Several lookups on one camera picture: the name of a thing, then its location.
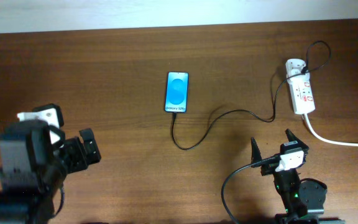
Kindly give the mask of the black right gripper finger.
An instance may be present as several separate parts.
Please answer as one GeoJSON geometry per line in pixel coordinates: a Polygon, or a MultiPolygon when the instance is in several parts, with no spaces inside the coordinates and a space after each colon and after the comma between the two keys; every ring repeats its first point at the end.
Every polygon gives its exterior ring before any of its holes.
{"type": "Polygon", "coordinates": [[[251,140],[251,149],[252,149],[252,155],[251,155],[252,168],[256,168],[260,166],[259,162],[262,160],[262,156],[255,138],[251,138],[250,140],[251,140]]]}
{"type": "Polygon", "coordinates": [[[290,131],[290,129],[286,129],[285,134],[288,139],[288,142],[285,143],[285,145],[293,145],[299,143],[299,139],[290,131]]]}

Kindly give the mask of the blue Galaxy smartphone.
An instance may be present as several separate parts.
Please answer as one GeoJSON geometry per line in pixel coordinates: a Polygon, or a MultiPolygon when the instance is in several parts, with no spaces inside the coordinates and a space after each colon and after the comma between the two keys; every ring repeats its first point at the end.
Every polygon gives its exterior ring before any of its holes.
{"type": "Polygon", "coordinates": [[[188,98],[189,73],[169,72],[164,109],[169,113],[185,113],[188,98]]]}

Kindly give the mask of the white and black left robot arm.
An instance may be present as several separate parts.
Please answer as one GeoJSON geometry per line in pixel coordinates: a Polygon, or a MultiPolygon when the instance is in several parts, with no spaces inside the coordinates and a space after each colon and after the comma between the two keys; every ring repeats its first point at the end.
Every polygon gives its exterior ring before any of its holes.
{"type": "Polygon", "coordinates": [[[62,210],[68,174],[99,163],[91,129],[67,139],[46,121],[10,125],[0,135],[0,223],[48,223],[62,210]],[[60,207],[53,199],[60,194],[60,207]]]}

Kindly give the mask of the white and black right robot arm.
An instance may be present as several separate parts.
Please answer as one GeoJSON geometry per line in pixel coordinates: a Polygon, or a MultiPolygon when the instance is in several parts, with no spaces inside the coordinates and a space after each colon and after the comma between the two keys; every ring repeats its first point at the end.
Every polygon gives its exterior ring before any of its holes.
{"type": "Polygon", "coordinates": [[[275,189],[286,212],[276,214],[274,222],[289,223],[345,223],[340,218],[321,218],[328,187],[312,179],[300,179],[297,171],[305,162],[309,147],[289,129],[285,131],[288,141],[280,146],[280,152],[263,159],[254,138],[251,139],[252,167],[259,167],[262,176],[272,175],[275,189]]]}

